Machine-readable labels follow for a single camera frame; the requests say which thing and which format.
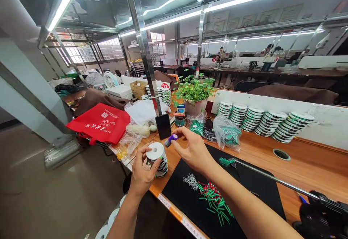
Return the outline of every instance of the black mat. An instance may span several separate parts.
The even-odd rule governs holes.
[[[219,162],[220,158],[232,158],[230,154],[211,146],[206,146],[217,162]],[[225,167],[224,169],[245,188],[257,193],[263,202],[286,220],[275,181],[240,164],[237,164],[238,171],[234,167]],[[266,170],[258,169],[271,175]],[[207,210],[209,208],[208,202],[199,199],[202,197],[199,191],[194,191],[188,183],[184,183],[183,178],[188,177],[191,173],[195,175],[197,181],[208,184],[205,177],[191,169],[181,159],[162,193],[210,238],[246,238],[237,221],[232,217],[229,217],[231,225],[225,222],[225,225],[221,227],[217,214]]]

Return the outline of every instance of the red sign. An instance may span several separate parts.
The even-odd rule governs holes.
[[[169,88],[168,84],[166,84],[166,83],[162,83],[161,87],[162,87],[162,88]]]

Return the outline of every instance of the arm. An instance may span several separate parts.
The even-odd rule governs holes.
[[[199,135],[185,127],[173,133],[187,138],[187,148],[172,141],[175,150],[192,169],[218,187],[248,239],[302,238],[277,213],[216,163]]]
[[[140,201],[149,190],[161,163],[161,159],[157,159],[150,170],[143,166],[143,162],[146,158],[145,152],[151,150],[151,148],[148,147],[150,144],[151,142],[138,150],[137,157],[133,164],[132,179],[128,194],[110,228],[107,239],[134,238]]]

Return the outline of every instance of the brown cloth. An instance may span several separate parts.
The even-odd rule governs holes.
[[[175,85],[176,83],[176,78],[173,77],[173,76],[170,76],[168,74],[165,74],[164,72],[161,72],[161,71],[155,71],[155,79],[156,80],[160,80],[160,81],[164,81],[164,82],[168,82],[170,83],[170,90],[172,91],[175,87],[177,87]]]
[[[248,92],[249,94],[262,95],[287,100],[305,101],[317,104],[331,105],[338,94],[326,89],[315,89],[283,84],[266,85]]]
[[[119,99],[114,100],[113,98],[106,95],[104,92],[98,91],[96,89],[88,89],[84,97],[80,101],[80,105],[75,110],[75,116],[80,116],[89,109],[93,108],[98,103],[103,103],[116,109],[124,111],[124,105],[126,105],[130,100]]]

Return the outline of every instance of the green plant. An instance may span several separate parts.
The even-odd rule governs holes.
[[[192,103],[196,101],[201,101],[207,99],[209,96],[214,96],[216,88],[212,87],[212,83],[215,79],[204,79],[204,83],[200,83],[199,79],[195,78],[194,75],[187,75],[188,69],[186,71],[186,78],[182,79],[182,76],[179,77],[180,82],[176,82],[178,90],[173,93],[174,98],[174,107],[178,106],[178,101],[183,99],[184,101],[190,100]]]

